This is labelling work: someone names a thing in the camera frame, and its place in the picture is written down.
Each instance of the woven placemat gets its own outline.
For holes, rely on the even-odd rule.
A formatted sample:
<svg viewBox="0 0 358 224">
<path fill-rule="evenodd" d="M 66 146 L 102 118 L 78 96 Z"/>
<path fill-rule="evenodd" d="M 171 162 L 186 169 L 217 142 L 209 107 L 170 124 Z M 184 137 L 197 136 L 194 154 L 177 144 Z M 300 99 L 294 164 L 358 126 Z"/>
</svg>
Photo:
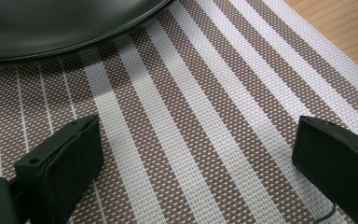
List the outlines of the woven placemat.
<svg viewBox="0 0 358 224">
<path fill-rule="evenodd" d="M 0 68 L 0 176 L 88 114 L 105 166 L 70 223 L 311 223 L 332 205 L 291 163 L 298 118 L 358 133 L 358 66 L 283 1 L 180 0 L 99 50 Z"/>
</svg>

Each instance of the placemat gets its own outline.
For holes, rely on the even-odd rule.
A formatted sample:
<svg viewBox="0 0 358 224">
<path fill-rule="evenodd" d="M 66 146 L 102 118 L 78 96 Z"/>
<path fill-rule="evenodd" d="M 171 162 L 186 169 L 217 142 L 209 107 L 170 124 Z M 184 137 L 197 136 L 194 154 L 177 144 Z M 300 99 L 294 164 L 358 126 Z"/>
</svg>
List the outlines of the placemat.
<svg viewBox="0 0 358 224">
<path fill-rule="evenodd" d="M 70 223 L 311 223 L 332 204 L 291 163 L 298 118 L 358 133 L 358 66 L 283 1 L 180 0 L 104 48 L 0 68 L 0 176 L 88 114 L 105 165 Z M 325 223 L 351 223 L 338 210 Z"/>
</svg>

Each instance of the brown stripe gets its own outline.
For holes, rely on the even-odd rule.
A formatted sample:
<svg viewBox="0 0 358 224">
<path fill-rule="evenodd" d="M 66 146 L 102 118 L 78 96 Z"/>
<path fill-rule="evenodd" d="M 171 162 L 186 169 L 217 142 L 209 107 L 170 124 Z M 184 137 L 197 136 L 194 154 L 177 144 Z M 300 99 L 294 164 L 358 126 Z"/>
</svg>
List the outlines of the brown stripe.
<svg viewBox="0 0 358 224">
<path fill-rule="evenodd" d="M 15 68 L 0 68 L 0 148 L 2 175 L 15 175 L 13 164 L 26 153 Z"/>
<path fill-rule="evenodd" d="M 345 127 L 344 122 L 329 105 L 298 75 L 231 3 L 221 0 L 215 0 L 215 3 L 312 114 L 321 119 L 332 120 Z M 294 139 L 296 128 L 291 129 L 291 131 L 290 137 Z"/>
<path fill-rule="evenodd" d="M 200 19 L 195 15 L 195 11 L 199 11 L 198 5 L 185 2 L 184 7 L 194 17 L 195 21 Z M 214 77 L 208 65 L 205 64 L 191 45 L 173 16 L 167 13 L 159 20 L 192 75 L 198 81 L 230 133 L 234 136 L 243 154 L 252 165 L 263 186 L 267 189 L 268 194 L 271 195 L 273 202 L 278 205 L 285 220 L 291 223 L 297 223 L 299 220 L 311 220 L 310 212 L 306 206 L 301 202 L 293 187 L 269 155 L 240 110 Z"/>
<path fill-rule="evenodd" d="M 48 111 L 53 132 L 57 132 L 64 124 L 74 119 L 68 92 L 63 80 L 62 67 L 59 62 L 45 63 L 41 65 L 41 72 L 45 83 Z M 92 185 L 85 192 L 82 203 L 78 207 L 87 212 L 81 214 L 81 216 L 73 216 L 75 223 L 85 221 L 88 223 L 102 222 L 101 212 Z"/>
<path fill-rule="evenodd" d="M 140 30 L 131 37 L 225 219 L 238 223 L 255 222 L 227 168 L 202 129 L 185 96 L 175 84 L 150 37 L 145 30 Z"/>
<path fill-rule="evenodd" d="M 78 57 L 70 58 L 64 60 L 62 65 L 67 75 L 76 115 L 81 118 L 90 114 L 97 114 L 98 109 L 81 59 Z M 107 140 L 106 131 L 101 123 L 100 125 L 105 162 L 95 182 L 99 190 L 106 221 L 107 223 L 133 223 L 135 222 L 135 215 L 133 214 L 130 200 L 118 171 L 112 148 Z M 87 200 L 82 200 L 74 212 L 74 217 L 79 220 L 79 223 L 89 223 L 87 203 Z"/>
<path fill-rule="evenodd" d="M 64 124 L 74 119 L 68 93 L 59 62 L 41 65 L 45 91 L 48 99 L 48 111 L 53 127 L 57 132 Z"/>
<path fill-rule="evenodd" d="M 185 194 L 131 84 L 131 79 L 118 56 L 117 48 L 110 45 L 101 49 L 100 53 L 118 104 L 165 218 L 169 223 L 194 223 L 195 218 Z"/>
<path fill-rule="evenodd" d="M 48 113 L 40 82 L 39 68 L 19 68 L 22 107 L 25 118 L 29 150 L 34 149 L 51 135 Z"/>
<path fill-rule="evenodd" d="M 263 1 L 249 1 L 258 14 L 358 112 L 358 90 Z"/>
</svg>

